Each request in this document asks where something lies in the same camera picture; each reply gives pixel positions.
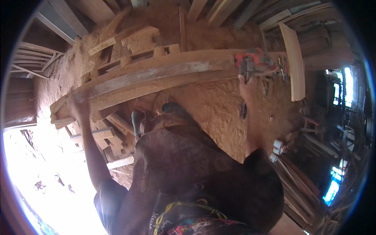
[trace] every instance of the leg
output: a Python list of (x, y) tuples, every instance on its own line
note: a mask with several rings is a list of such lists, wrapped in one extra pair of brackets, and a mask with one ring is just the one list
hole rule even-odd
[(166, 103), (162, 106), (162, 112), (164, 114), (166, 113), (177, 114), (178, 116), (192, 123), (192, 125), (200, 127), (200, 125), (193, 119), (191, 114), (189, 114), (188, 111), (185, 110), (180, 104), (176, 103), (174, 98), (171, 96), (167, 97)]

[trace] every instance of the sawdust floor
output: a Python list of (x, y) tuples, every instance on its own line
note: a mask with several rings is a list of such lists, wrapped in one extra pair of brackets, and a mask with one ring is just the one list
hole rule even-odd
[[(160, 45), (170, 45), (180, 42), (179, 31), (179, 10), (173, 1), (165, 1), (155, 4), (151, 1), (149, 7), (134, 9), (126, 20), (122, 16), (116, 17), (109, 26), (97, 26), (94, 32), (76, 39), (75, 45), (66, 54), (56, 60), (44, 75), (51, 80), (34, 78), (36, 107), (39, 128), (39, 141), (43, 138), (49, 139), (49, 146), (56, 145), (55, 150), (77, 151), (82, 150), (69, 141), (66, 130), (56, 130), (50, 124), (50, 105), (69, 92), (70, 87), (77, 88), (81, 85), (80, 77), (97, 66), (106, 62), (99, 55), (89, 56), (88, 50), (99, 42), (111, 37), (121, 31), (127, 25), (135, 23), (137, 19), (160, 29)], [(210, 29), (206, 26), (204, 18), (199, 18), (195, 23), (186, 23), (187, 48), (188, 50), (203, 49), (248, 49), (261, 45), (261, 36), (258, 27), (253, 24), (245, 25), (244, 29), (235, 31), (232, 28), (233, 20), (229, 19), (219, 29)], [(123, 56), (128, 53), (127, 49), (120, 46), (114, 47), (113, 56)], [(284, 139), (294, 127), (301, 121), (298, 109), (299, 102), (291, 102), (290, 84), (275, 79), (273, 82), (273, 94), (264, 97), (261, 82), (256, 89), (257, 106), (256, 110), (249, 112), (260, 118), (264, 129), (266, 150), (271, 153), (273, 141)], [(200, 85), (188, 85), (164, 90), (157, 94), (149, 94), (141, 98), (155, 115), (161, 112), (168, 95), (173, 95), (178, 103), (192, 114), (200, 126), (213, 140), (238, 162), (245, 159), (244, 141), (246, 137), (246, 121), (239, 118), (241, 97), (239, 94), (238, 81), (236, 79), (221, 82), (212, 82)], [(134, 100), (124, 103), (119, 113), (130, 121), (130, 113), (133, 109)], [(73, 134), (79, 133), (76, 123), (70, 124), (68, 128)], [(114, 157), (109, 161), (125, 158), (132, 151), (134, 141), (131, 136), (126, 137), (126, 154)], [(121, 167), (119, 170), (131, 173), (132, 165)], [(132, 176), (129, 174), (111, 173), (114, 179), (126, 187), (130, 187)]]

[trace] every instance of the wooden wall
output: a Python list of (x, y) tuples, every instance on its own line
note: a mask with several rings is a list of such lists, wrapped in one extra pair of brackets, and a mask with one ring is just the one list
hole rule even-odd
[(5, 102), (5, 124), (35, 120), (34, 85), (32, 79), (11, 77)]

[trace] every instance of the dark t-shirt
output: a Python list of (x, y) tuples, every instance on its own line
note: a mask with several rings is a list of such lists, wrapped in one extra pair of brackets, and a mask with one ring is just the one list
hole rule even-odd
[(108, 180), (94, 198), (109, 234), (267, 233), (282, 216), (282, 184), (262, 149), (240, 164), (180, 125), (142, 136), (134, 157), (130, 190)]

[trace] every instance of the window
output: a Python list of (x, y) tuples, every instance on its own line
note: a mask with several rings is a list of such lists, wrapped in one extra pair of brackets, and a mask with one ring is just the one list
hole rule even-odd
[(340, 169), (333, 167), (330, 174), (332, 175), (332, 182), (329, 185), (326, 195), (323, 197), (325, 204), (328, 206), (331, 206), (340, 189), (343, 172)]

